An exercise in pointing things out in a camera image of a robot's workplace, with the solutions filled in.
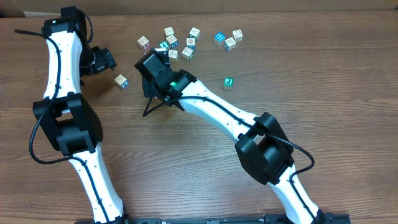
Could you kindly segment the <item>number 3 wooden block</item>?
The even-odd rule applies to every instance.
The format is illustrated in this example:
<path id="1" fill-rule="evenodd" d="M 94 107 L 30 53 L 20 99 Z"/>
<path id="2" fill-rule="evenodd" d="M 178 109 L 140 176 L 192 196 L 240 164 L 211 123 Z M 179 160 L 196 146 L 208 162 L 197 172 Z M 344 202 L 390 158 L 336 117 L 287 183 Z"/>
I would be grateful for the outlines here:
<path id="1" fill-rule="evenodd" d="M 236 41 L 233 37 L 224 40 L 224 47 L 227 51 L 230 51 L 236 47 Z"/>

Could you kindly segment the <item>red X wooden block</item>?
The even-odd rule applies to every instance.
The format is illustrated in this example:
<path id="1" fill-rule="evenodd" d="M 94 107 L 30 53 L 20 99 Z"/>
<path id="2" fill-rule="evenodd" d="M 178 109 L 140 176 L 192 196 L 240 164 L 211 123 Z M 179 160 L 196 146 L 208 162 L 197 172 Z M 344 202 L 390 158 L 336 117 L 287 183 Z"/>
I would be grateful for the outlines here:
<path id="1" fill-rule="evenodd" d="M 139 38 L 137 43 L 142 50 L 147 50 L 150 47 L 150 42 L 145 36 Z"/>

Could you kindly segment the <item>green 4 wooden block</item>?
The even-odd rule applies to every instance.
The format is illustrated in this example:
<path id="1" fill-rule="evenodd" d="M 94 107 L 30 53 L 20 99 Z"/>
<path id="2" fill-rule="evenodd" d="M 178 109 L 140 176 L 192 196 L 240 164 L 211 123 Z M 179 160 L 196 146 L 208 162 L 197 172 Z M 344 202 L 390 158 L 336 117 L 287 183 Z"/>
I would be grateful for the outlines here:
<path id="1" fill-rule="evenodd" d="M 170 45 L 168 44 L 167 41 L 163 41 L 163 42 L 161 42 L 159 44 L 159 47 L 162 48 L 162 49 L 167 49 L 168 50 L 170 48 Z"/>

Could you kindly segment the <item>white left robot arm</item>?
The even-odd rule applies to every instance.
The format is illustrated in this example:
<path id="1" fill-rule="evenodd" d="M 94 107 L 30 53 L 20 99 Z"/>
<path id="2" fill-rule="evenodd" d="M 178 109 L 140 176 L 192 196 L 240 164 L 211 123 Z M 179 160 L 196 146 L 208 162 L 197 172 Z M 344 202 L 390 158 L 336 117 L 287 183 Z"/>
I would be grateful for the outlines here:
<path id="1" fill-rule="evenodd" d="M 102 154 L 103 128 L 98 115 L 81 94 L 81 77 L 113 70 L 117 63 L 107 48 L 90 47 L 91 21 L 75 6 L 44 22 L 39 34 L 49 49 L 49 79 L 44 98 L 33 104 L 50 144 L 79 175 L 93 209 L 93 223 L 130 223 Z"/>

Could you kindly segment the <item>blue sided wooden block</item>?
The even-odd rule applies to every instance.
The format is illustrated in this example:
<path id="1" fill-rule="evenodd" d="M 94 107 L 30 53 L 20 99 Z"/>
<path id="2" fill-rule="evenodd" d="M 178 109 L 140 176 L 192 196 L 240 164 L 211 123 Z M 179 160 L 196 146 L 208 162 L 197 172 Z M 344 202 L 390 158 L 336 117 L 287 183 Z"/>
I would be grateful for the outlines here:
<path id="1" fill-rule="evenodd" d="M 114 81 L 116 82 L 116 84 L 117 84 L 121 89 L 124 89 L 125 87 L 127 87 L 127 86 L 129 85 L 128 79 L 127 79 L 124 75 L 122 75 L 122 74 L 119 74 L 119 75 L 114 79 Z"/>

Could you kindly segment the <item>green letter wooden block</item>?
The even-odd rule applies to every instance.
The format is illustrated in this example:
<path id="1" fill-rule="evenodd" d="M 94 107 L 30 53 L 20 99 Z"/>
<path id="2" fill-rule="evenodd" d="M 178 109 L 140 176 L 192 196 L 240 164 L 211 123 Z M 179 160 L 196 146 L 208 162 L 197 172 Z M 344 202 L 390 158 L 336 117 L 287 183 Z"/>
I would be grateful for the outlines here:
<path id="1" fill-rule="evenodd" d="M 224 90 L 232 90 L 234 84 L 234 79 L 230 77 L 226 77 L 223 81 L 223 89 Z"/>

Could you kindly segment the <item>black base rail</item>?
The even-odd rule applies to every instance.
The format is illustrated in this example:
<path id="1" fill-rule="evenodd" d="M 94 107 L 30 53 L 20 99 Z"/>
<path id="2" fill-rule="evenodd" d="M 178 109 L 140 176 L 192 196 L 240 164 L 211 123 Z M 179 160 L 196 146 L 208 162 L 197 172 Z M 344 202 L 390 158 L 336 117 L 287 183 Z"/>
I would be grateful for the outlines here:
<path id="1" fill-rule="evenodd" d="M 348 214 L 334 215 L 324 214 L 325 224 L 350 224 Z M 286 215 L 263 215 L 262 217 L 230 217 L 230 218 L 186 218 L 186 219 L 165 219 L 160 218 L 137 218 L 127 217 L 124 220 L 112 221 L 109 223 L 132 223 L 132 224 L 284 224 L 293 223 Z"/>

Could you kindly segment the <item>blue top wooden block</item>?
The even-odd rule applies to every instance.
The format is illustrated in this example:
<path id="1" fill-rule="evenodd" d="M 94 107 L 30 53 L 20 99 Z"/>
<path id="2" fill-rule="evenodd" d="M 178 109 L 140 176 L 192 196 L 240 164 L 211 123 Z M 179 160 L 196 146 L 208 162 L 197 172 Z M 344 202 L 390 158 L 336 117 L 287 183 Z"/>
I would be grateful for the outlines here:
<path id="1" fill-rule="evenodd" d="M 222 32 L 219 32 L 219 33 L 217 33 L 215 36 L 214 36 L 214 43 L 217 45 L 217 46 L 222 46 L 222 45 L 224 45 L 224 41 L 225 41 L 225 35 L 224 35 L 224 33 L 222 33 Z"/>

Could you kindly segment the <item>blue X wooden block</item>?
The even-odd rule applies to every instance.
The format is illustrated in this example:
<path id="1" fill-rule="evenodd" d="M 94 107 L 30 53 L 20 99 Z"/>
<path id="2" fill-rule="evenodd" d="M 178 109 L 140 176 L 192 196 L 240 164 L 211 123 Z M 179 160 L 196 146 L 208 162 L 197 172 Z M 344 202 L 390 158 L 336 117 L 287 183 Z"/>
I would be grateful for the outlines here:
<path id="1" fill-rule="evenodd" d="M 166 40 L 170 45 L 170 49 L 174 49 L 178 46 L 178 40 L 174 35 L 167 36 Z"/>

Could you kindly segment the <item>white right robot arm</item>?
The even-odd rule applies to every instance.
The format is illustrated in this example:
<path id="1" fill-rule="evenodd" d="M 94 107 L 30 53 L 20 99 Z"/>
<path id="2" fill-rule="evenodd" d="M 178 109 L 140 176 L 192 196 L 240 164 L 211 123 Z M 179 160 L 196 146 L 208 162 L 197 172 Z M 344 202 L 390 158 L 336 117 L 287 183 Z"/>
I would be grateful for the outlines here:
<path id="1" fill-rule="evenodd" d="M 175 105 L 225 133 L 234 142 L 243 169 L 260 184 L 270 185 L 290 222 L 325 222 L 297 177 L 292 153 L 307 151 L 288 140 L 273 115 L 243 111 L 212 93 L 188 71 L 173 71 L 165 49 L 150 49 L 135 68 L 162 105 Z"/>

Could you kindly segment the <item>letter K wooden block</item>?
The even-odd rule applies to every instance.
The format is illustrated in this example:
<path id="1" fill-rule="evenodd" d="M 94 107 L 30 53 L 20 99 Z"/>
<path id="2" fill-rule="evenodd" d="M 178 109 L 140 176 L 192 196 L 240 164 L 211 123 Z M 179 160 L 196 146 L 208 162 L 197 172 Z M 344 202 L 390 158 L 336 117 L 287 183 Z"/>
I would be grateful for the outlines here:
<path id="1" fill-rule="evenodd" d="M 233 39 L 235 42 L 240 42 L 243 40 L 243 33 L 242 33 L 241 29 L 233 31 Z"/>

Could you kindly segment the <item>plain top wooden block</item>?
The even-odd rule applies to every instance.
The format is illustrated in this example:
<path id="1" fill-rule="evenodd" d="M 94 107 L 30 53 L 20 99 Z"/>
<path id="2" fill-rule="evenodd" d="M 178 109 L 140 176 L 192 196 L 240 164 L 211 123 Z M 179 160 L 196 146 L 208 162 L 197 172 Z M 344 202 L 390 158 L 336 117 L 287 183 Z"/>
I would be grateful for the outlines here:
<path id="1" fill-rule="evenodd" d="M 168 36 L 170 36 L 170 35 L 174 35 L 174 29 L 173 29 L 173 27 L 166 27 L 166 28 L 164 29 L 164 32 L 165 32 L 165 36 L 166 36 L 166 37 L 168 37 Z"/>

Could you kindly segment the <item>blue framed wooden block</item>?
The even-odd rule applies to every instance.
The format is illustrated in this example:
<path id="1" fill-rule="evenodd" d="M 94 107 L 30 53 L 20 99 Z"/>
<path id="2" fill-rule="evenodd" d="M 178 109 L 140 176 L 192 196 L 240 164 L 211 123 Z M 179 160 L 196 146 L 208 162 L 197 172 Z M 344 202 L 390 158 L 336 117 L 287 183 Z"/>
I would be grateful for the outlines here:
<path id="1" fill-rule="evenodd" d="M 195 42 L 196 42 L 195 38 L 193 38 L 193 37 L 187 38 L 186 39 L 186 46 L 189 49 L 195 50 L 196 49 Z"/>

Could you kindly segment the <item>teal edged wooden block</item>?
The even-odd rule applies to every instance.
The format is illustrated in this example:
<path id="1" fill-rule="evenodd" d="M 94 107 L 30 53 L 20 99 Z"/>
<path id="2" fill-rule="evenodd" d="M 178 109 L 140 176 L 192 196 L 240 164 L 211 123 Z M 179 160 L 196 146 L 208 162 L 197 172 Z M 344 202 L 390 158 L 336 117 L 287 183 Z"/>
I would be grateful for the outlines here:
<path id="1" fill-rule="evenodd" d="M 194 38 L 197 41 L 200 37 L 200 34 L 201 32 L 199 29 L 192 27 L 191 31 L 189 32 L 189 38 Z"/>

